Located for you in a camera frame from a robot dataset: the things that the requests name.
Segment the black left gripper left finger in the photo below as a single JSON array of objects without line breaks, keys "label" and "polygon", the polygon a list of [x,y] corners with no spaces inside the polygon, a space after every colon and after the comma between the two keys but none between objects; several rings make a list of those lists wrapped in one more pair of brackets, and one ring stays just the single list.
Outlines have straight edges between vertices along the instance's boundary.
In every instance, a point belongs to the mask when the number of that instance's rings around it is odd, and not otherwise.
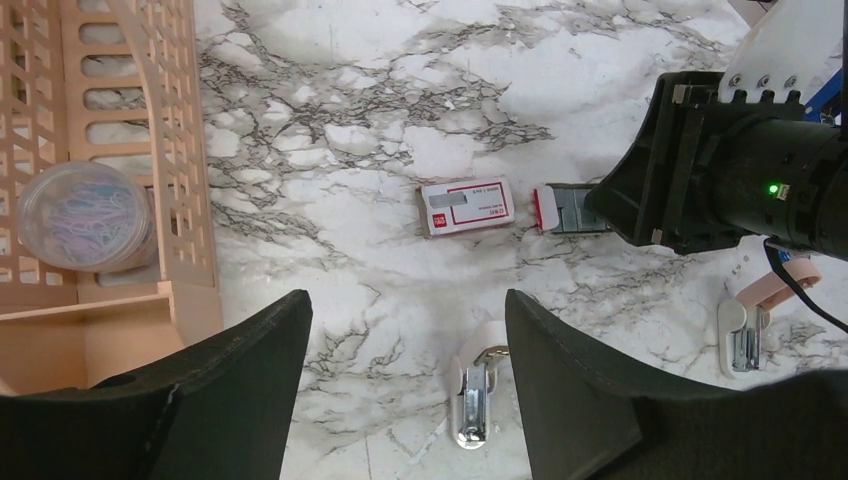
[{"label": "black left gripper left finger", "polygon": [[88,389],[1,401],[5,479],[276,479],[313,310],[294,290]]}]

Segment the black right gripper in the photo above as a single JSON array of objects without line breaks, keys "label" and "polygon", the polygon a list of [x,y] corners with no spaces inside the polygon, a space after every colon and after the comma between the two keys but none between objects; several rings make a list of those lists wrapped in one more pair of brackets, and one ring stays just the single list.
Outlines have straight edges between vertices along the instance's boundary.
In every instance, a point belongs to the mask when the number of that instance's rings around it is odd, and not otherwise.
[{"label": "black right gripper", "polygon": [[717,72],[661,75],[630,149],[587,195],[627,243],[688,255],[747,235],[847,256],[847,136],[797,93],[722,103]]}]

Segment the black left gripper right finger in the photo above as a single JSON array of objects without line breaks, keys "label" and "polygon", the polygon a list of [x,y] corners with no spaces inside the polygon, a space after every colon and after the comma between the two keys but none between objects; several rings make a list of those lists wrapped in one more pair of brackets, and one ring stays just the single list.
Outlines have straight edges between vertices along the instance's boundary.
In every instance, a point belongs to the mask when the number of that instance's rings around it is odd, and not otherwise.
[{"label": "black left gripper right finger", "polygon": [[748,390],[680,377],[511,290],[505,323],[536,479],[843,479],[847,374]]}]

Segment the white eraser block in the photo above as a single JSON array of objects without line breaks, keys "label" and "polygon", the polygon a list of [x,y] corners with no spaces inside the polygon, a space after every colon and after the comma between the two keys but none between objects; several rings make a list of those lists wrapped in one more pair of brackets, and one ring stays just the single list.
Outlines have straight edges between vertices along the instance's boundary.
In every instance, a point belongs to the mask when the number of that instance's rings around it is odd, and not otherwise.
[{"label": "white eraser block", "polygon": [[463,449],[482,447],[491,433],[490,397],[497,365],[510,355],[503,321],[479,325],[452,358],[449,370],[451,434]]}]

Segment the staple tray with staples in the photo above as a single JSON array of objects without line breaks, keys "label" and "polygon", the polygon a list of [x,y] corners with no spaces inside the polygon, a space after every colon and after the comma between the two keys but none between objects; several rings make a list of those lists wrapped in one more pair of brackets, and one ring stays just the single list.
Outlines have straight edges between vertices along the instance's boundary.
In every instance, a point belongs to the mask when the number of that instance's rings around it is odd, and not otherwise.
[{"label": "staple tray with staples", "polygon": [[586,196],[594,184],[549,183],[534,189],[537,229],[540,233],[578,235],[611,232],[609,225],[589,211]]}]

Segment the red white staple box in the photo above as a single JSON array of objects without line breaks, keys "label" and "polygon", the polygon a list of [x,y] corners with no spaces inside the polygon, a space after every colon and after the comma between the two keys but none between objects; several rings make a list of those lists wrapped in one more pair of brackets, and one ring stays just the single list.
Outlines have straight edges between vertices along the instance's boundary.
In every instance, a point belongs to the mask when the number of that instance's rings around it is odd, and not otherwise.
[{"label": "red white staple box", "polygon": [[425,238],[496,228],[515,220],[505,177],[424,185],[416,190],[415,199]]}]

